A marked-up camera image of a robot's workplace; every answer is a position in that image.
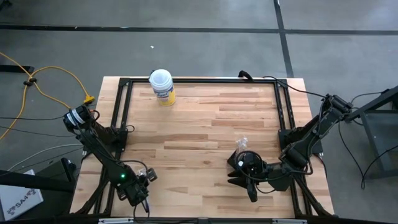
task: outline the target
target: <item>gray floor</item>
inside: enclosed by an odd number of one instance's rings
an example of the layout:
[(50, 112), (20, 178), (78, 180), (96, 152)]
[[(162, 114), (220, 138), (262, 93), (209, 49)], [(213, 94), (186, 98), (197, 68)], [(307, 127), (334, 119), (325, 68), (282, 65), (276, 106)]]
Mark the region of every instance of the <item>gray floor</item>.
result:
[[(0, 22), (73, 26), (277, 28), (272, 0), (14, 0), (0, 12)], [(395, 0), (280, 0), (286, 29), (398, 29)], [(346, 100), (382, 91), (398, 83), (398, 36), (288, 35), (290, 58), (307, 90), (340, 95)], [(105, 75), (148, 75), (165, 68), (176, 76), (235, 77), (246, 70), (255, 77), (286, 77), (278, 34), (46, 32), (0, 30), (0, 51), (36, 68), (58, 65), (77, 74), (98, 96)], [(10, 64), (0, 58), (0, 64)], [(37, 75), (42, 90), (70, 106), (83, 101), (72, 77), (49, 70)], [(0, 76), (1, 116), (15, 116), (21, 106), (23, 74)], [(312, 113), (320, 100), (310, 96)], [(360, 98), (361, 106), (372, 97)], [(30, 88), (24, 117), (51, 118), (65, 108)], [(1, 126), (11, 121), (0, 120)], [(68, 135), (62, 121), (18, 121), (15, 128)], [(372, 161), (368, 140), (359, 126), (342, 124), (348, 146), (363, 169)], [(76, 143), (73, 138), (33, 136), (11, 131), (0, 142), (0, 169), (47, 147)], [(337, 128), (322, 141), (335, 213), (345, 218), (396, 222), (398, 178), (367, 181), (344, 149)], [(42, 154), (33, 164), (71, 149)], [(79, 164), (80, 153), (68, 155)], [(33, 166), (40, 170), (46, 162)]]

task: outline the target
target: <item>disinfecting wipes container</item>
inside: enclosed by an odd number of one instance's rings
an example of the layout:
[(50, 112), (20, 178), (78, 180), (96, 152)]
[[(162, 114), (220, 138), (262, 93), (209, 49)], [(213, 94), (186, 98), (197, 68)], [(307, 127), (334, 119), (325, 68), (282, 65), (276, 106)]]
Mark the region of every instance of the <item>disinfecting wipes container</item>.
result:
[(170, 106), (175, 102), (173, 78), (167, 70), (158, 69), (149, 77), (149, 82), (154, 89), (157, 101), (162, 106)]

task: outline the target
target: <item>white lid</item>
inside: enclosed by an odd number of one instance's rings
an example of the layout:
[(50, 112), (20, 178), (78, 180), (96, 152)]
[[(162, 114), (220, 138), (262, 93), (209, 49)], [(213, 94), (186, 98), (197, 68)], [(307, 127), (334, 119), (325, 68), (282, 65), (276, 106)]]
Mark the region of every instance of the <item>white lid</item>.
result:
[(172, 85), (173, 80), (169, 71), (158, 69), (152, 72), (149, 77), (149, 82), (155, 90), (165, 90)]

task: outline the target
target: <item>butcher block tabletop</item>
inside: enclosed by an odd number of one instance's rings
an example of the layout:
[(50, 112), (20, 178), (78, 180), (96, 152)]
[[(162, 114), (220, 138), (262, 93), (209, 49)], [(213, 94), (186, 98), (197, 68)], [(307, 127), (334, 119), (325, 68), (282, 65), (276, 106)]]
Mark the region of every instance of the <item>butcher block tabletop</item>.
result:
[[(96, 105), (101, 113), (98, 122), (103, 126), (111, 123), (119, 78), (103, 79)], [(288, 78), (287, 81), (305, 90), (303, 79)], [(174, 88), (177, 100), (172, 106), (160, 106), (149, 83), (135, 83), (132, 88), (127, 125), (133, 125), (135, 131), (129, 133), (121, 159), (140, 160), (155, 169), (158, 179), (148, 187), (150, 216), (293, 218), (290, 190), (270, 194), (258, 192), (258, 201), (252, 203), (246, 189), (227, 183), (231, 168), (226, 161), (236, 149), (236, 140), (245, 136), (249, 150), (258, 152), (266, 162), (279, 161), (277, 132), (280, 126), (274, 86), (174, 83)], [(289, 93), (295, 124), (303, 126), (312, 118), (308, 98), (293, 89), (289, 89)], [(125, 94), (126, 91), (121, 100), (118, 124)], [(282, 89), (280, 95), (285, 109)], [(315, 156), (311, 161), (314, 173), (306, 176), (308, 187), (323, 207), (333, 213), (323, 165)], [(139, 164), (126, 164), (136, 172), (142, 169)], [(83, 161), (71, 212), (81, 208), (94, 192), (101, 168), (93, 155)], [(273, 189), (268, 183), (260, 183), (259, 188), (266, 192)], [(105, 189), (103, 202), (107, 195), (108, 189)], [(304, 212), (300, 190), (298, 198)], [(115, 193), (111, 215), (131, 217), (132, 213), (129, 202), (120, 201)], [(136, 215), (147, 216), (141, 206), (137, 207)]]

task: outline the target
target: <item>yellow label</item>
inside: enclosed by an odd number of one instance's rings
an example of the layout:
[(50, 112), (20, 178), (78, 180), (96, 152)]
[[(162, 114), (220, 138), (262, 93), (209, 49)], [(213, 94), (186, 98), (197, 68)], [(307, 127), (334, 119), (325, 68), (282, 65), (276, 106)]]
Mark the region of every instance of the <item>yellow label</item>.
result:
[(173, 103), (175, 102), (175, 90), (173, 86), (167, 91), (155, 91), (155, 94), (157, 97), (157, 101), (162, 106), (170, 106), (173, 105)]

